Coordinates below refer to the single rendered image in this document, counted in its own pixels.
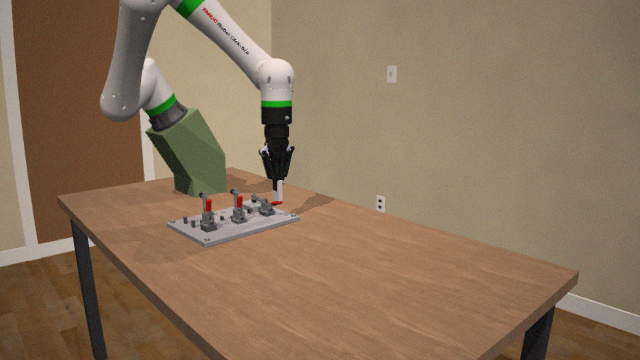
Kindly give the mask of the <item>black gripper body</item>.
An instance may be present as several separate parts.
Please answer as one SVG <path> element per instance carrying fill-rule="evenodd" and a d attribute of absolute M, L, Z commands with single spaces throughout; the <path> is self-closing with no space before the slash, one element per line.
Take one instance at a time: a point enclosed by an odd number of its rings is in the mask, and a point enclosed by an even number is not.
<path fill-rule="evenodd" d="M 270 155 L 275 156 L 275 145 L 279 145 L 279 155 L 281 155 L 281 145 L 285 144 L 286 149 L 289 145 L 289 126 L 285 127 L 264 127 L 265 146 L 267 144 Z M 286 138 L 287 137 L 287 138 Z M 285 151 L 286 151 L 285 149 Z"/>

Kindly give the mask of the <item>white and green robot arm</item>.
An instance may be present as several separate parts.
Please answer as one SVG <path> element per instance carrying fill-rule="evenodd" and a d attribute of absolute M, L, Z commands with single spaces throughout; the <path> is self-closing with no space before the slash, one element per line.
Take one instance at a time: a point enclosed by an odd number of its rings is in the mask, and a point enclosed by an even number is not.
<path fill-rule="evenodd" d="M 219 46 L 260 90 L 263 125 L 292 123 L 293 68 L 262 50 L 217 0 L 119 0 L 115 48 L 100 97 L 108 119 L 128 121 L 142 108 L 152 129 L 160 132 L 187 114 L 156 62 L 145 58 L 156 23 L 168 4 Z"/>

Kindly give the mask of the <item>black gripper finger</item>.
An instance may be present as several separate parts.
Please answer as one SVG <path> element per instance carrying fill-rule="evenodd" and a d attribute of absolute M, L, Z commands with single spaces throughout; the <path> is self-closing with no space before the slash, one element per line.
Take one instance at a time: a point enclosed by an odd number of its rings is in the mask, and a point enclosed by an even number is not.
<path fill-rule="evenodd" d="M 279 145 L 275 145 L 275 156 L 269 154 L 267 144 L 262 150 L 259 150 L 259 154 L 262 157 L 267 178 L 273 179 L 273 200 L 279 202 L 281 201 L 279 180 Z"/>
<path fill-rule="evenodd" d="M 290 166 L 290 162 L 291 162 L 291 157 L 292 157 L 292 153 L 295 149 L 294 146 L 291 146 L 290 144 L 288 145 L 286 151 L 286 145 L 282 144 L 281 145 L 281 155 L 279 155 L 279 177 L 280 177 L 280 197 L 281 197 L 281 201 L 282 200 L 282 180 L 284 180 L 284 177 L 287 177 L 288 175 L 288 171 L 289 171 L 289 166 Z M 285 171 L 286 170 L 286 171 Z"/>

